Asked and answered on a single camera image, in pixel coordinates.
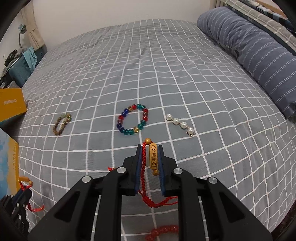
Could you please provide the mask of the white cardboard box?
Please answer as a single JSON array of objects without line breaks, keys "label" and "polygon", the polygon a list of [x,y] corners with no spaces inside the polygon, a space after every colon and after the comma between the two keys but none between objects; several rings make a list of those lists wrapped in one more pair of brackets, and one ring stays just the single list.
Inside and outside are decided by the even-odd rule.
[{"label": "white cardboard box", "polygon": [[19,145],[4,130],[27,112],[20,88],[1,89],[1,197],[19,189]]}]

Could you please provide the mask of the teal suitcase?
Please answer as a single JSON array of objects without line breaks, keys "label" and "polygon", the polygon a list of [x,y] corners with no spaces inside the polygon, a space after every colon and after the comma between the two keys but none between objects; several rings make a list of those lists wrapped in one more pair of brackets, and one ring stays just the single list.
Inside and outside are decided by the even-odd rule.
[{"label": "teal suitcase", "polygon": [[26,81],[31,76],[32,72],[25,61],[23,55],[21,55],[9,68],[8,73],[12,80],[22,88]]}]

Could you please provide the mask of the grey checked bed sheet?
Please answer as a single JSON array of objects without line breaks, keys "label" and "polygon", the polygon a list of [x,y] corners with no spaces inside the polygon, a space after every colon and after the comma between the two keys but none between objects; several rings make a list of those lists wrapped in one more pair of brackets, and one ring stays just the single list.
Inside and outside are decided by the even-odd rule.
[{"label": "grey checked bed sheet", "polygon": [[49,211],[145,138],[199,178],[217,177],[273,231],[295,201],[295,124],[195,23],[102,28],[50,50],[22,88],[20,175]]}]

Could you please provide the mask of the blue striped pillow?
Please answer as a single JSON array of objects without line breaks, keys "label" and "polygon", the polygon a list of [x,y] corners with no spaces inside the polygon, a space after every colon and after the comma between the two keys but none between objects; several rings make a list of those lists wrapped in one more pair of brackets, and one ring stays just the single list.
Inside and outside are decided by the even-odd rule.
[{"label": "blue striped pillow", "polygon": [[286,117],[295,116],[295,56],[227,7],[200,15],[197,26],[232,54]]}]

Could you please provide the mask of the teal cloth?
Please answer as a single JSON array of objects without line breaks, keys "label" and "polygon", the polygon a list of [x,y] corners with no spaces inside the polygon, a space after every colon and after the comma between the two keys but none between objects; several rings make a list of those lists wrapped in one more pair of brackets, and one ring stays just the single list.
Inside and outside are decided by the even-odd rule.
[{"label": "teal cloth", "polygon": [[29,47],[25,52],[22,53],[27,65],[29,66],[30,71],[33,73],[37,66],[37,56],[35,54],[34,48]]}]

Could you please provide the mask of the blue desk lamp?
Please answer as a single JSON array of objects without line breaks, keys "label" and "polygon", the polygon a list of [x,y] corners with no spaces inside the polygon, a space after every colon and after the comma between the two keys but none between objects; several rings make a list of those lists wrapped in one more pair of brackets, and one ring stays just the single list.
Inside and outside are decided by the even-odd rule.
[{"label": "blue desk lamp", "polygon": [[20,48],[22,48],[22,44],[21,44],[21,35],[23,35],[24,33],[26,33],[27,28],[25,24],[20,24],[18,27],[19,30],[19,34],[18,34],[18,45]]}]

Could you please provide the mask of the folded patterned quilt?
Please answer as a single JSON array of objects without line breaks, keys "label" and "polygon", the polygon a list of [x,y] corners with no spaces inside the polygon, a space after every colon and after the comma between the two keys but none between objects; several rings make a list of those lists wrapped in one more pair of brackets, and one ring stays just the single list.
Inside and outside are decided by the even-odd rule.
[{"label": "folded patterned quilt", "polygon": [[255,3],[255,1],[222,1],[225,6],[257,27],[268,32],[274,39],[295,55],[295,29],[289,20]]}]

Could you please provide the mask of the beige left curtain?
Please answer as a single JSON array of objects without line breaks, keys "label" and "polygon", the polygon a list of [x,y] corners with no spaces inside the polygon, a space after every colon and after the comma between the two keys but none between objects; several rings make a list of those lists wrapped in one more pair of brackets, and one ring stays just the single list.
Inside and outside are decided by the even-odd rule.
[{"label": "beige left curtain", "polygon": [[21,16],[27,28],[27,36],[29,38],[30,45],[36,51],[43,47],[45,45],[45,42],[36,24],[33,1],[30,1],[21,9]]}]

